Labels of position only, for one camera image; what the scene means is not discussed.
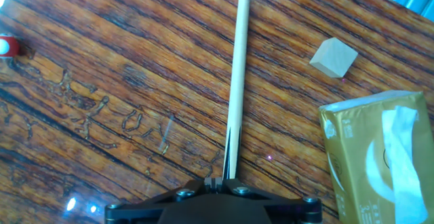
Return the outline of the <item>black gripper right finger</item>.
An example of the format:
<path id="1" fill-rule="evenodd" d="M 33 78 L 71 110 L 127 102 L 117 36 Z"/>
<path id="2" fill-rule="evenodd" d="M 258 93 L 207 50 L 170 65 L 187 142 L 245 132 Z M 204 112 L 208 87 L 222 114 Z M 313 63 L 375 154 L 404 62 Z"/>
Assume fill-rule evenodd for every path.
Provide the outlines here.
<path id="1" fill-rule="evenodd" d="M 214 179 L 216 210 L 234 223 L 321 223 L 322 201 L 315 196 L 290 199 L 241 183 Z"/>

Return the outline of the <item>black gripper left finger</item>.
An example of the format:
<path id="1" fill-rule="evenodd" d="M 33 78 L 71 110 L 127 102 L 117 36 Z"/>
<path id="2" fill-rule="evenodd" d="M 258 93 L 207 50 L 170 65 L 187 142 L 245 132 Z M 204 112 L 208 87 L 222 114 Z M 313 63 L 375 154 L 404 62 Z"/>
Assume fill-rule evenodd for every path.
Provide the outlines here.
<path id="1" fill-rule="evenodd" d="M 185 185 L 138 204 L 118 202 L 108 204 L 104 208 L 104 224 L 137 223 L 139 221 L 154 221 L 163 211 L 185 200 L 211 193 L 214 188 L 214 179 L 190 180 Z"/>

